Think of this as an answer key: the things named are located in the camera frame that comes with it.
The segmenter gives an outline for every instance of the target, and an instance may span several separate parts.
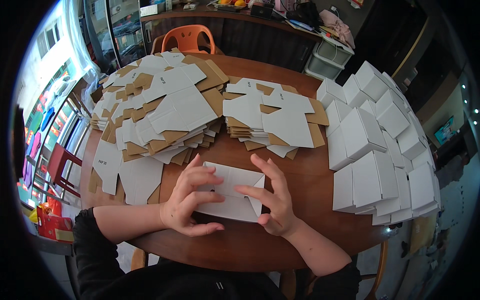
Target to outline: hand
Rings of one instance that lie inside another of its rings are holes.
[[[288,191],[285,175],[271,159],[264,161],[257,154],[252,154],[250,160],[272,180],[274,193],[249,185],[236,185],[235,190],[260,200],[263,205],[270,208],[269,214],[262,214],[257,220],[268,233],[282,237],[292,234],[299,219],[293,214],[292,197]]]
[[[180,174],[170,199],[160,206],[160,219],[164,227],[174,229],[189,237],[207,235],[224,230],[220,223],[197,224],[191,217],[199,204],[223,202],[225,197],[215,192],[197,192],[202,184],[221,184],[223,178],[213,175],[215,167],[202,167],[200,155]]]

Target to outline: orange fruit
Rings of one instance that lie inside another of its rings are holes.
[[[245,7],[245,6],[247,6],[247,4],[245,3],[244,0],[237,0],[237,1],[235,2],[235,6]]]

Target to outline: stack of white boxes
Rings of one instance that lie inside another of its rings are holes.
[[[333,210],[388,225],[441,209],[425,132],[393,79],[365,61],[341,87],[323,81]]]

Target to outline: pink bag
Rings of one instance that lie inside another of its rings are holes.
[[[338,33],[340,41],[342,41],[344,44],[349,45],[352,49],[355,49],[353,36],[347,24],[343,23],[343,21],[340,20],[339,17],[327,10],[323,10],[320,12],[320,18],[322,19],[324,26],[332,28]]]

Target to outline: person's left hand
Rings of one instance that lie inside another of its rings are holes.
[[[165,228],[171,228],[189,237],[197,237],[224,230],[220,223],[197,224],[191,217],[199,204],[223,202],[225,197],[215,192],[198,192],[202,184],[221,184],[215,176],[215,167],[203,167],[200,155],[180,174],[170,199],[160,205],[160,219]]]

